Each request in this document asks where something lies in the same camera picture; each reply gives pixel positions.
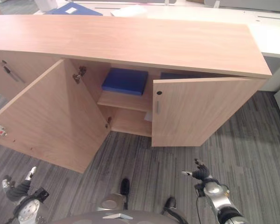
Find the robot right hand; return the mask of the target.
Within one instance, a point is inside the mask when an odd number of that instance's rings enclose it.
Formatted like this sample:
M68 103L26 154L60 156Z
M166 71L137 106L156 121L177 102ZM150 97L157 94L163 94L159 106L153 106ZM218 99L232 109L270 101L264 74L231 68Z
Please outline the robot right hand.
M206 165L197 158L194 159L194 162L197 165L197 169L195 171L182 171L181 173L186 176L192 176L193 178L201 181L210 179L210 171Z

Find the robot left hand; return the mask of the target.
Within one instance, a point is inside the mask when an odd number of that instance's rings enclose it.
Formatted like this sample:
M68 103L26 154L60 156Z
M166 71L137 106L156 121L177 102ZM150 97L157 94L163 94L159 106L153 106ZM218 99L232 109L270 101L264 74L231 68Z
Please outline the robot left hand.
M31 181L34 174L36 173L36 170L37 170L37 166L32 167L31 170L28 172L25 180L22 181L17 186L14 185L15 182L11 182L12 177L10 177L9 175L4 176L1 182L2 188L7 198L11 202L18 202L23 197L28 196L28 191L31 186Z

